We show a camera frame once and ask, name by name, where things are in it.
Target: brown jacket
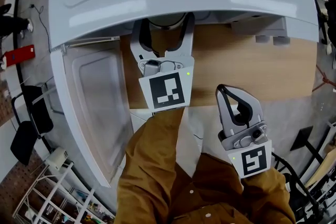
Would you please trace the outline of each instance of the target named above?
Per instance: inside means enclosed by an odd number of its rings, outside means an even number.
[[[190,178],[175,163],[183,109],[150,118],[129,141],[115,223],[295,223],[275,169],[241,181],[232,165],[201,154]]]

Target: wooden panel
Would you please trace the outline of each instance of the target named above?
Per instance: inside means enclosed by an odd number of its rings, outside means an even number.
[[[179,30],[152,31],[153,48],[163,55],[175,47]],[[124,73],[131,109],[147,108],[130,50],[130,36],[121,37]],[[292,39],[290,46],[255,43],[254,36],[234,35],[225,25],[195,27],[191,106],[215,105],[219,84],[240,87],[260,100],[299,98],[311,94],[317,45]]]
[[[315,182],[320,181],[323,178],[323,176],[325,176],[331,169],[335,167],[335,164],[336,164],[336,148],[326,155],[322,164],[319,166],[319,168],[316,170],[313,176],[306,183],[306,188],[308,188]]]

